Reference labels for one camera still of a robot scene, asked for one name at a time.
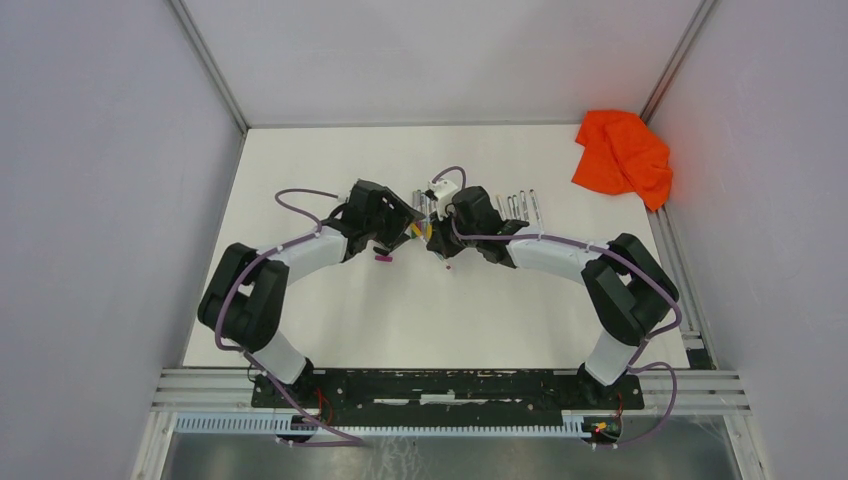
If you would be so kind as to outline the orange cloth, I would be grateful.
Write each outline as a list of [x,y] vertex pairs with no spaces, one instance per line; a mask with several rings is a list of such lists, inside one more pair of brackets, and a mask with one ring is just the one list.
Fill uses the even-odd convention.
[[592,110],[575,142],[584,148],[572,182],[605,195],[634,193],[654,212],[668,201],[670,148],[635,113]]

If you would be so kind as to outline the marker with blue cap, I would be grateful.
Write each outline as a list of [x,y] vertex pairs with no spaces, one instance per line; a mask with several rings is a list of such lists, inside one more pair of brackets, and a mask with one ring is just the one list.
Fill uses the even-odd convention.
[[519,192],[518,198],[519,198],[518,203],[519,203],[520,211],[521,211],[521,218],[524,221],[529,221],[529,210],[528,210],[528,205],[527,205],[526,192],[524,190],[521,190]]

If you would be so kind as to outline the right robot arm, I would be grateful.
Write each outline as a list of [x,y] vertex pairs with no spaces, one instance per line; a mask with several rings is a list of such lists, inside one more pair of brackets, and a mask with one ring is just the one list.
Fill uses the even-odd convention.
[[586,288],[602,327],[577,382],[580,400],[591,408],[617,396],[617,381],[657,325],[680,312],[677,287],[632,234],[602,244],[547,234],[526,221],[503,218],[480,186],[459,188],[440,180],[425,196],[435,207],[429,251],[451,258],[473,249],[492,264],[543,272]]

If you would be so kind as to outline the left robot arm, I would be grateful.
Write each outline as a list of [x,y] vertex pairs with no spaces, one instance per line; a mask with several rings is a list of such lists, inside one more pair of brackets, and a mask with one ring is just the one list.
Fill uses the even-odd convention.
[[325,218],[312,213],[312,230],[264,250],[242,243],[221,255],[197,307],[197,319],[214,334],[216,346],[240,351],[276,380],[275,392],[290,407],[314,394],[313,366],[280,331],[287,288],[323,268],[342,264],[375,243],[390,253],[409,240],[409,228],[423,220],[390,188],[366,180],[354,183]]

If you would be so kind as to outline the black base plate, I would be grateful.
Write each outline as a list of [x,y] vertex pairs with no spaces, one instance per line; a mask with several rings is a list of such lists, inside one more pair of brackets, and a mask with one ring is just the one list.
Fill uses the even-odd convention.
[[286,393],[337,428],[560,426],[565,411],[645,406],[636,376],[601,386],[581,370],[325,368],[302,374]]

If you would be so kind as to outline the aluminium frame rail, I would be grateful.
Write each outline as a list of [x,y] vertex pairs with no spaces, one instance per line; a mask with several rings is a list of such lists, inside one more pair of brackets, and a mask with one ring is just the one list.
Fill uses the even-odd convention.
[[[236,368],[166,369],[153,397],[160,411],[283,408],[266,381]],[[518,403],[526,409],[659,415],[748,415],[751,406],[735,372],[661,369],[627,376],[612,387],[591,387],[574,370],[318,369],[296,383],[308,408],[329,399],[336,411],[371,404]]]

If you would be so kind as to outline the marker with dark green cap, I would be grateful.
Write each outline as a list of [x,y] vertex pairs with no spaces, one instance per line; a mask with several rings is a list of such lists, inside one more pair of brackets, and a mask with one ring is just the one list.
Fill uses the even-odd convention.
[[512,200],[513,200],[514,217],[517,220],[524,221],[525,218],[524,218],[524,215],[523,215],[521,199],[519,198],[518,195],[513,195]]

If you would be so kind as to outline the marker with purple cap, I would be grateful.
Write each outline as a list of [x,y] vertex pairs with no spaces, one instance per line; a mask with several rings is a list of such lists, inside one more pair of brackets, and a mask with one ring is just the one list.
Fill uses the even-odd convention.
[[498,207],[498,210],[499,210],[502,218],[504,220],[508,220],[509,219],[509,211],[506,209],[506,207],[503,203],[502,196],[500,194],[496,195],[496,202],[497,202],[497,207]]

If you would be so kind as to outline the yellow pen cap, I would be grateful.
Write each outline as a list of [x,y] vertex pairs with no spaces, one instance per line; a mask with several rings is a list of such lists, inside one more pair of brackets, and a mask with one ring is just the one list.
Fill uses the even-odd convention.
[[431,226],[423,222],[416,222],[411,224],[410,230],[415,237],[420,238],[422,241],[428,241],[432,235]]

